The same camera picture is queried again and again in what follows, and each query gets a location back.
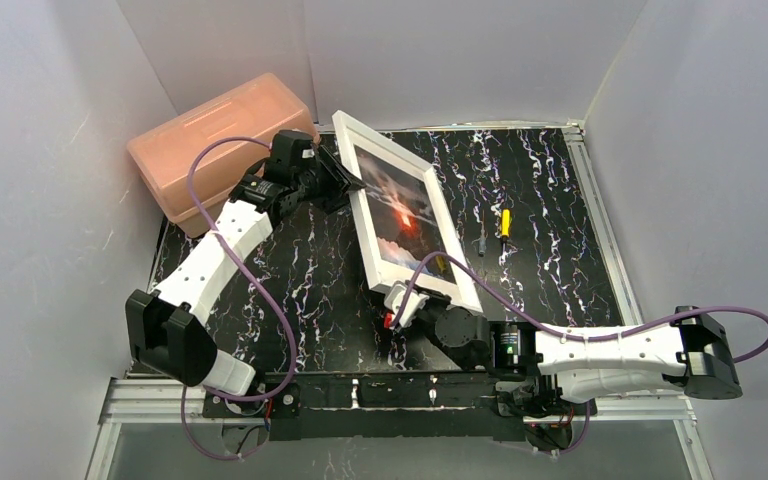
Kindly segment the yellow handled screwdriver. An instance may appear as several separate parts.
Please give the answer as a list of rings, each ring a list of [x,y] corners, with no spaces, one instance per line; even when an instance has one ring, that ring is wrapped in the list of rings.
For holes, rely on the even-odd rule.
[[[511,229],[511,211],[508,208],[504,208],[501,211],[500,223],[499,223],[499,239],[501,244],[501,251],[505,252],[510,239]]]

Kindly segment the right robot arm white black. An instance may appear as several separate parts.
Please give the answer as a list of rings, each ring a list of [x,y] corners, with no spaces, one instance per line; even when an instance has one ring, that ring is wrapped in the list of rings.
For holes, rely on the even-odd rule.
[[[532,384],[532,397],[572,404],[641,390],[676,390],[691,398],[742,396],[724,326],[709,309],[679,307],[661,324],[639,328],[560,328],[490,321],[446,302],[414,317],[429,340],[461,369]]]

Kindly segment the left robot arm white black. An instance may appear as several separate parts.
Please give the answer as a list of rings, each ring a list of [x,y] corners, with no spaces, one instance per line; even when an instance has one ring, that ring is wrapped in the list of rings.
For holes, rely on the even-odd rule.
[[[186,387],[202,387],[234,402],[265,401],[281,393],[296,373],[294,332],[282,307],[246,267],[245,258],[302,203],[325,213],[338,211],[361,190],[362,180],[307,133],[281,130],[232,188],[219,217],[192,199],[208,231],[189,256],[152,290],[134,290],[125,302],[132,360]],[[256,370],[220,350],[206,329],[220,294],[240,273],[277,315],[290,348],[282,381],[254,392]]]

